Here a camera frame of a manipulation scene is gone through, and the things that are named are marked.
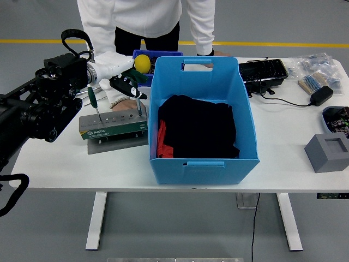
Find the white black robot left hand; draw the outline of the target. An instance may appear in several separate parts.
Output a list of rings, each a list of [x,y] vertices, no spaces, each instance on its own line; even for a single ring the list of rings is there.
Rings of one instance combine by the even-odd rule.
[[[133,68],[131,56],[115,52],[103,53],[88,62],[88,84],[99,85],[106,93],[110,103],[123,98],[147,99],[139,91],[139,83],[145,83],[148,77]]]

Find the person's right hand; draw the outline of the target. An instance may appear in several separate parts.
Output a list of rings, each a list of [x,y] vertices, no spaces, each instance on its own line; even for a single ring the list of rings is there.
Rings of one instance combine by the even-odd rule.
[[[125,99],[118,100],[110,105],[112,111],[124,111],[131,109],[138,109],[136,100]]]

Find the person's left hand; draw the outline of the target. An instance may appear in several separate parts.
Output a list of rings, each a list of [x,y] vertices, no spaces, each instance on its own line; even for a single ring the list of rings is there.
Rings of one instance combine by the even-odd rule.
[[[208,55],[199,55],[197,54],[198,57],[210,57],[210,56],[219,56],[219,57],[231,57],[230,53],[225,53],[222,51],[215,51],[214,49],[211,51],[210,54]],[[213,68],[213,63],[205,64],[207,68]]]

